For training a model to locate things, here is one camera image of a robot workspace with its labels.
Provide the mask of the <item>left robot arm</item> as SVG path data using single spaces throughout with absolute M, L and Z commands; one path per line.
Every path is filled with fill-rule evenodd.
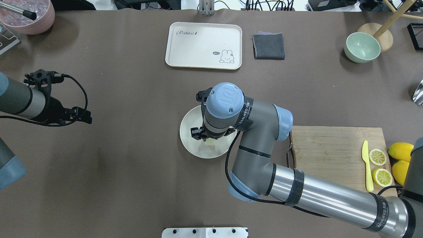
M 51 96 L 52 84 L 62 83 L 66 78 L 73 80 L 80 89 L 81 84 L 68 74 L 56 71 L 38 70 L 26 74 L 23 83 L 0 74 L 0 110 L 6 115 L 2 119 L 14 119 L 30 124 L 58 128 L 77 121 L 92 123 L 91 112 L 87 110 L 88 96 L 83 90 L 84 107 L 65 108 Z

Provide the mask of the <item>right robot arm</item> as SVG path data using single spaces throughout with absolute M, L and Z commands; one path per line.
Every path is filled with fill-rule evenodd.
M 225 168 L 228 190 L 238 199 L 284 205 L 334 218 L 386 238 L 422 237 L 422 138 L 410 152 L 409 170 L 399 197 L 358 191 L 308 175 L 293 166 L 270 162 L 276 141 L 292 138 L 292 113 L 248 97 L 223 82 L 199 91 L 202 126 L 191 128 L 196 140 L 242 134 L 234 167 Z

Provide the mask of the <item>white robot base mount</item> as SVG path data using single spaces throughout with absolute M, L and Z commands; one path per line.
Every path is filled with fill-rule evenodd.
M 248 238 L 246 227 L 184 227 L 166 228 L 162 238 Z

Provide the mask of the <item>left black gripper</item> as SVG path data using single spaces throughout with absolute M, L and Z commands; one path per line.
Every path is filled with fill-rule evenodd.
M 51 96 L 52 84 L 62 83 L 65 78 L 73 80 L 87 94 L 80 83 L 68 74 L 39 69 L 25 74 L 24 84 L 30 89 L 30 100 L 24 110 L 24 117 L 39 123 L 71 123 L 84 122 L 92 124 L 91 112 L 87 106 L 65 108 L 62 103 Z

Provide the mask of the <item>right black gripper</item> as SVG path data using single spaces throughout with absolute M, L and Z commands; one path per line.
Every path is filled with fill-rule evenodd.
M 205 111 L 206 111 L 206 108 L 207 108 L 206 102 L 207 102 L 207 98 L 210 95 L 211 91 L 212 91 L 212 88 L 210 87 L 207 90 L 199 91 L 195 95 L 196 100 L 201 103 L 202 119 L 204 119 L 204 116 L 205 116 Z M 219 139 L 221 137 L 226 137 L 226 136 L 234 133 L 235 131 L 237 131 L 235 128 L 228 127 L 224 131 L 216 133 L 216 132 L 209 130 L 205 126 L 205 122 L 203 122 L 202 126 L 199 127 L 199 128 L 191 128 L 190 129 L 190 133 L 191 133 L 192 138 L 194 138 L 196 140 L 203 140 L 203 141 L 206 141 L 208 138 Z

